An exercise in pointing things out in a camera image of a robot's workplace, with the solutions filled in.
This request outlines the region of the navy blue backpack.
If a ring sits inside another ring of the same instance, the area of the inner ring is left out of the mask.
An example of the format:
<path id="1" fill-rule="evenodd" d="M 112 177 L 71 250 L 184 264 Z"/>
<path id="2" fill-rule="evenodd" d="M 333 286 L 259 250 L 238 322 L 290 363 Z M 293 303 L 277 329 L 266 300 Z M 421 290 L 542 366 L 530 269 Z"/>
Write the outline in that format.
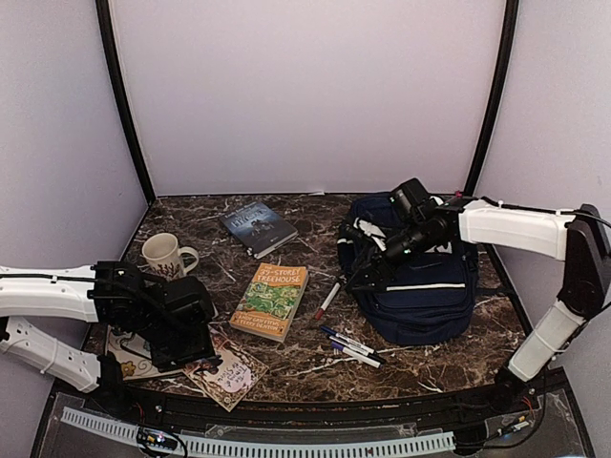
<path id="1" fill-rule="evenodd" d="M 360 219 L 390 237 L 404 227 L 387 192 L 354 200 L 339 228 L 337 251 L 346 290 L 366 320 L 391 344 L 440 344 L 463 333 L 474 312 L 478 249 L 456 241 L 447 251 L 425 252 L 398 266 L 385 291 L 359 289 L 357 262 L 375 243 L 354 227 Z"/>

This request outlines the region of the orange treehouse paperback book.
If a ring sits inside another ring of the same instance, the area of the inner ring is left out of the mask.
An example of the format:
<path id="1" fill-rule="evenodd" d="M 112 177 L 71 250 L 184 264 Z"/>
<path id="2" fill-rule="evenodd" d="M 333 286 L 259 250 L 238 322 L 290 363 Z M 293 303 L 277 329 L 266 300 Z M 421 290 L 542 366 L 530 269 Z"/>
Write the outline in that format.
<path id="1" fill-rule="evenodd" d="M 261 263 L 229 320 L 232 328 L 285 341 L 308 282 L 304 266 Z"/>

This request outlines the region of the pink floral paperback book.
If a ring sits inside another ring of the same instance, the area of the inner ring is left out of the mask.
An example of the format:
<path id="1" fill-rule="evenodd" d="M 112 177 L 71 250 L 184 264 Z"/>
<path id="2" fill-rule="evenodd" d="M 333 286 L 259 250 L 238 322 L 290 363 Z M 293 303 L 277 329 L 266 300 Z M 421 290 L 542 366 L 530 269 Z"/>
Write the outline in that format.
<path id="1" fill-rule="evenodd" d="M 201 359 L 183 368 L 186 377 L 227 412 L 249 393 L 269 367 L 213 327 L 209 328 L 214 347 L 212 358 Z"/>

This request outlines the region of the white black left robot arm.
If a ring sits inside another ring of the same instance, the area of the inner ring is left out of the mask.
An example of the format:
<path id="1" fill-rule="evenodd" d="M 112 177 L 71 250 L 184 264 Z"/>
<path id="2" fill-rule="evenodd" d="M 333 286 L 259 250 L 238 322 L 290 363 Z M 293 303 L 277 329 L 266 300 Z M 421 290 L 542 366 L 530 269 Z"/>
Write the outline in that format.
<path id="1" fill-rule="evenodd" d="M 29 323 L 30 317 L 106 323 L 149 344 L 160 372 L 182 368 L 216 353 L 208 324 L 210 295 L 193 277 L 168 281 L 122 261 L 70 269 L 1 270 L 1 351 L 77 390 L 94 393 L 115 416 L 135 407 L 122 385 L 119 362 L 73 348 Z"/>

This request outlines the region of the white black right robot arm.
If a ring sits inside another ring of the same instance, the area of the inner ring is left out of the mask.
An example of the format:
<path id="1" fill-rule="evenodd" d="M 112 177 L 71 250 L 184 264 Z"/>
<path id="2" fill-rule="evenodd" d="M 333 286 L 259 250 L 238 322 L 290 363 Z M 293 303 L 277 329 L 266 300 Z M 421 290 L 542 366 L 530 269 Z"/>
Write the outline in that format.
<path id="1" fill-rule="evenodd" d="M 597 209 L 543 210 L 487 198 L 407 197 L 401 191 L 355 200 L 342 221 L 338 258 L 347 291 L 384 339 L 428 345 L 463 333 L 471 319 L 480 244 L 561 261 L 553 304 L 503 368 L 487 405 L 506 414 L 524 386 L 604 309 L 610 243 Z"/>

